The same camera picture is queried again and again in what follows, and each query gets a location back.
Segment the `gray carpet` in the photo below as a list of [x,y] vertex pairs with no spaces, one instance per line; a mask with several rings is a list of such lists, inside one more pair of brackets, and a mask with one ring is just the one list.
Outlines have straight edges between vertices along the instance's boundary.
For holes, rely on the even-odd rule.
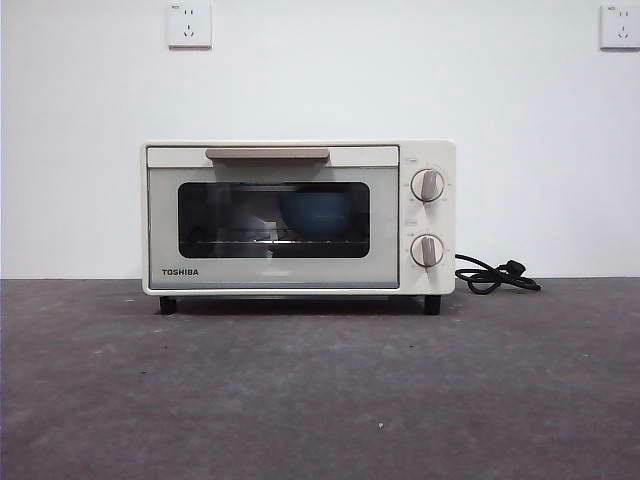
[[2,478],[640,478],[640,279],[417,301],[2,283]]

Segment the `glass window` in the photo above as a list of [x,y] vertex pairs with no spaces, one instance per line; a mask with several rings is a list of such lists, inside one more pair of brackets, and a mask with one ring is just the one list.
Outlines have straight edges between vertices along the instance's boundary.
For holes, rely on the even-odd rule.
[[186,258],[360,258],[369,252],[364,183],[184,183]]

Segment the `control knob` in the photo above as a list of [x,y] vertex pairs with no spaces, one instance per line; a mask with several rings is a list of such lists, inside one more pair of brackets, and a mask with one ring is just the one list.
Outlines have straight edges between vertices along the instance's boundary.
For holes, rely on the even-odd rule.
[[420,235],[411,244],[411,257],[418,265],[428,268],[440,263],[444,246],[434,235]]
[[411,191],[418,200],[433,202],[444,190],[444,178],[437,170],[428,168],[420,170],[411,180]]

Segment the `electrical socket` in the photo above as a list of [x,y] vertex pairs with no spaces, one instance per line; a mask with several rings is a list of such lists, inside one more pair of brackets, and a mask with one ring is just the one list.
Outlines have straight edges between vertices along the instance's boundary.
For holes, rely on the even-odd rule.
[[169,48],[211,48],[211,4],[207,1],[172,3],[167,10]]
[[640,49],[640,5],[600,7],[600,48]]

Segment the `blue bowl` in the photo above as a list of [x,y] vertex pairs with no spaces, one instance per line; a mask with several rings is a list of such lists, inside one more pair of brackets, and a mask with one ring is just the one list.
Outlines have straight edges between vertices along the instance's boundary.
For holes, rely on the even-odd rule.
[[309,240],[340,238],[351,226],[351,197],[339,192],[281,192],[280,213],[285,223]]

